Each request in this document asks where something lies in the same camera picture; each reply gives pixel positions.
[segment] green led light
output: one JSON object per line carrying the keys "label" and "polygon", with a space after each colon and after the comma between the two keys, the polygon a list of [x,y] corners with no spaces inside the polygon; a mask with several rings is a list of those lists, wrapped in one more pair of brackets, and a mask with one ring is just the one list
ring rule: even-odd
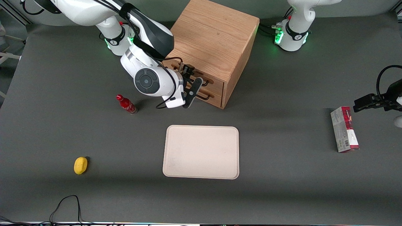
{"label": "green led light", "polygon": [[304,41],[303,41],[303,44],[304,44],[304,43],[306,43],[306,40],[307,40],[307,36],[308,36],[308,32],[307,32],[307,34],[306,34],[306,37],[304,37]]}
{"label": "green led light", "polygon": [[128,40],[128,42],[130,43],[130,45],[132,45],[134,38],[127,37],[127,40]]}
{"label": "green led light", "polygon": [[110,49],[109,43],[107,43],[106,39],[105,39],[105,42],[106,42],[107,48]]}
{"label": "green led light", "polygon": [[279,32],[279,33],[276,35],[276,37],[275,37],[275,42],[276,42],[276,44],[281,43],[282,37],[283,37],[283,31]]}

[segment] plastic tray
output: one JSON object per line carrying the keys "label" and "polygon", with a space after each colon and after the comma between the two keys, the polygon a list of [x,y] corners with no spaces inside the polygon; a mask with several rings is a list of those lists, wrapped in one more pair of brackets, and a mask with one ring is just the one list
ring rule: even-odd
{"label": "plastic tray", "polygon": [[239,131],[224,126],[169,126],[163,174],[168,177],[236,179],[239,176]]}

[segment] wooden box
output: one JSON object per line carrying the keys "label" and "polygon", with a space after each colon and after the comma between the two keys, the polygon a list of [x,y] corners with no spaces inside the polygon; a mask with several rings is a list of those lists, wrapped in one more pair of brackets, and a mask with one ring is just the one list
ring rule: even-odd
{"label": "wooden box", "polygon": [[[250,56],[259,21],[208,0],[191,0],[171,29],[174,50],[168,57],[194,66],[194,76],[208,82],[199,95],[224,109]],[[165,62],[170,68],[178,65]]]}

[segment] red and white box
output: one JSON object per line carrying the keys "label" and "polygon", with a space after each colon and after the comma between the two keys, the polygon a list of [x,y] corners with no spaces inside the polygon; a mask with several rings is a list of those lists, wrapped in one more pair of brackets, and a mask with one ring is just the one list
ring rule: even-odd
{"label": "red and white box", "polygon": [[351,108],[342,106],[331,112],[336,145],[339,153],[347,153],[359,149],[359,143],[352,127]]}

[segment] metal handle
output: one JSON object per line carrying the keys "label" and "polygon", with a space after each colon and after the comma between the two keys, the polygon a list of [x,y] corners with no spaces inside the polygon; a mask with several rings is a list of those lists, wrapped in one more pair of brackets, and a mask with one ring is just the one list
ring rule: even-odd
{"label": "metal handle", "polygon": [[197,94],[197,97],[206,101],[206,100],[208,100],[208,99],[211,97],[211,95],[208,94],[207,97],[202,97],[202,96],[200,96],[200,95]]}
{"label": "metal handle", "polygon": [[207,80],[202,86],[207,86],[209,84],[209,80]]}
{"label": "metal handle", "polygon": [[205,86],[207,86],[208,84],[209,84],[209,80],[207,80],[204,84],[202,84],[202,86],[205,87]]}

